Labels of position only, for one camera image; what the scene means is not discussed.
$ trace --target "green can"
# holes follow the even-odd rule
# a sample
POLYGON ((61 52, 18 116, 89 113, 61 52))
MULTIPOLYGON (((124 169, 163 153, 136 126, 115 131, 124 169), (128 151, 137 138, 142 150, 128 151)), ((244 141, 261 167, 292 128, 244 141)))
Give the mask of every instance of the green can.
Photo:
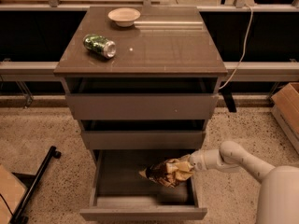
POLYGON ((114 57, 116 53, 115 43, 101 35, 85 35, 83 45, 86 49, 92 50, 108 59, 114 57))

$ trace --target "black cable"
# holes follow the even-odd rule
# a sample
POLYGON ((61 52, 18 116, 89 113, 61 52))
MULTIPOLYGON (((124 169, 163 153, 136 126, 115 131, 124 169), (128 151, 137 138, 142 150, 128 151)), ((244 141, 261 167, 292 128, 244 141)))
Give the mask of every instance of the black cable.
POLYGON ((7 201, 5 200, 5 198, 2 196, 2 194, 0 193, 0 196, 1 196, 1 198, 2 198, 2 200, 4 201, 4 203, 6 204, 6 206, 7 206, 7 209, 9 210, 9 213, 13 216, 13 214, 12 214, 12 212, 11 212, 11 210, 10 210, 10 207, 9 207, 9 205, 7 204, 7 201))

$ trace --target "can lid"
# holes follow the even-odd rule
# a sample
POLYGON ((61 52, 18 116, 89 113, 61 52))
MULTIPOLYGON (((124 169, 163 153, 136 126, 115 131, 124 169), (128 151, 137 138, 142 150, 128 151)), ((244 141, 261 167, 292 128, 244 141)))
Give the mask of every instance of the can lid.
POLYGON ((115 53, 116 53, 116 46, 114 41, 107 41, 104 46, 103 55, 106 58, 112 58, 115 56, 115 53))

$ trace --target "drawer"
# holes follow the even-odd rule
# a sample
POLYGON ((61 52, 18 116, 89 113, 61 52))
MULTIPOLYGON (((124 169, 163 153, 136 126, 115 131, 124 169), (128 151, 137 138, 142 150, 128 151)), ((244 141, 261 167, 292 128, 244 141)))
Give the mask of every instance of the drawer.
POLYGON ((203 219, 193 179, 174 189, 139 175, 147 166, 178 158, 182 150, 101 151, 93 181, 90 206, 80 210, 88 221, 203 219))
POLYGON ((210 119, 211 94, 69 94, 75 119, 210 119))
POLYGON ((88 149, 198 149, 204 131, 82 132, 88 149))

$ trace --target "floor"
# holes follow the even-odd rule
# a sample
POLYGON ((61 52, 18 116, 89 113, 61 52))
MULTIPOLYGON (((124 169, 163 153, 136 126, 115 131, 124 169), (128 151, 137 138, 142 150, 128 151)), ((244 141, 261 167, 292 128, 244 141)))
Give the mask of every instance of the floor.
MULTIPOLYGON (((208 123, 203 149, 233 140, 276 166, 298 165, 299 156, 273 118, 271 105, 265 100, 252 101, 236 100, 237 112, 229 113, 220 100, 208 123)), ((50 162, 25 210, 29 224, 95 224, 78 213, 88 207, 95 167, 64 97, 35 97, 29 108, 22 105, 20 97, 0 98, 0 163, 12 172, 34 174, 50 146, 63 154, 50 162)), ((233 174, 210 170, 195 178, 200 204, 208 208, 204 220, 134 223, 255 223, 259 184, 244 170, 233 174)))

